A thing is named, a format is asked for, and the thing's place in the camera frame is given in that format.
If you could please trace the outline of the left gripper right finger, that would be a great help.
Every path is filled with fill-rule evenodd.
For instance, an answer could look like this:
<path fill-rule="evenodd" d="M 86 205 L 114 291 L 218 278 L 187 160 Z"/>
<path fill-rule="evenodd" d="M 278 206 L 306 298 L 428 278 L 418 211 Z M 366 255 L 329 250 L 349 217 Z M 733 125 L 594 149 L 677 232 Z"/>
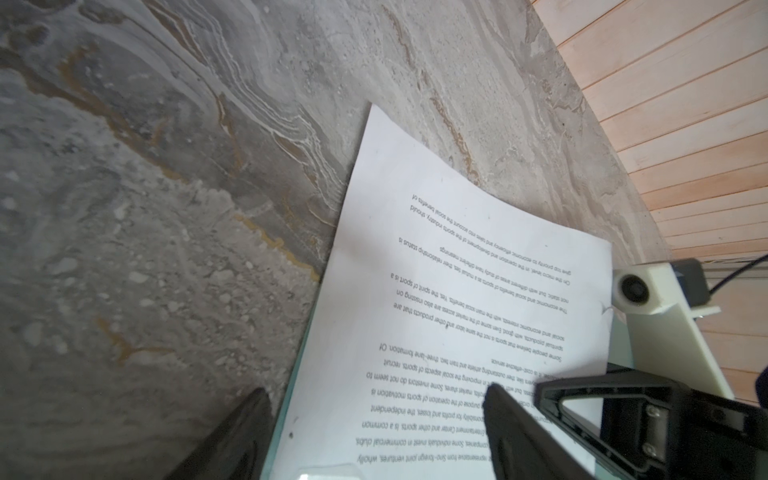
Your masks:
<path fill-rule="evenodd" d="M 483 414 L 498 480 L 591 477 L 501 385 L 493 383 L 487 388 Z"/>

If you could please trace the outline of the printed paper sheet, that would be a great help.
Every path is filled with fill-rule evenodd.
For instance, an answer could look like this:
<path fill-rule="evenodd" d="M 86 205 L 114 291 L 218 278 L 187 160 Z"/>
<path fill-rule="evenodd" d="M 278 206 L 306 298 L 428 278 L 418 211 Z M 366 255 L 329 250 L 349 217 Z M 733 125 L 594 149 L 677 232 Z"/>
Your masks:
<path fill-rule="evenodd" d="M 609 242 L 473 185 L 372 107 L 264 475 L 490 479 L 486 389 L 603 374 Z"/>

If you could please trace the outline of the teal paper folder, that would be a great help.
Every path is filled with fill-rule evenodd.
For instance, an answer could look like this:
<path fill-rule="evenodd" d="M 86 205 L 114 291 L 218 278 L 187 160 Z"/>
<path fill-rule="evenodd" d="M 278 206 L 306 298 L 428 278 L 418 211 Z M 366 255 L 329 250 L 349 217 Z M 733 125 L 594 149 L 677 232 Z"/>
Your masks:
<path fill-rule="evenodd" d="M 543 374 L 503 340 L 423 310 L 342 313 L 313 307 L 263 477 L 491 478 L 486 390 L 498 383 L 533 413 Z"/>

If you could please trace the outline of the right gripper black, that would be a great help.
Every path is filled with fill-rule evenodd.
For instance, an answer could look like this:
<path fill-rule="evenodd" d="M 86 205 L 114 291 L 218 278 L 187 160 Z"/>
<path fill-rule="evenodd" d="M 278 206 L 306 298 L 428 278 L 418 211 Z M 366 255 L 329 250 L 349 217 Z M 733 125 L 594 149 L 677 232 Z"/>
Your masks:
<path fill-rule="evenodd" d="M 594 433 L 569 402 L 599 401 Z M 767 411 L 621 368 L 535 387 L 534 405 L 621 479 L 765 479 Z"/>

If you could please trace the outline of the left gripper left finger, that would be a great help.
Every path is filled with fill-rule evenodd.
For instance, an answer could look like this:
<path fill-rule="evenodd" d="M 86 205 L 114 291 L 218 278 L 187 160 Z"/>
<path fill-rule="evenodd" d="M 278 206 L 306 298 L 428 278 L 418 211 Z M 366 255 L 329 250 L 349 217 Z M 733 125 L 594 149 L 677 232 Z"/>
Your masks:
<path fill-rule="evenodd" d="M 258 479 L 272 431 L 269 395 L 256 388 L 165 479 Z"/>

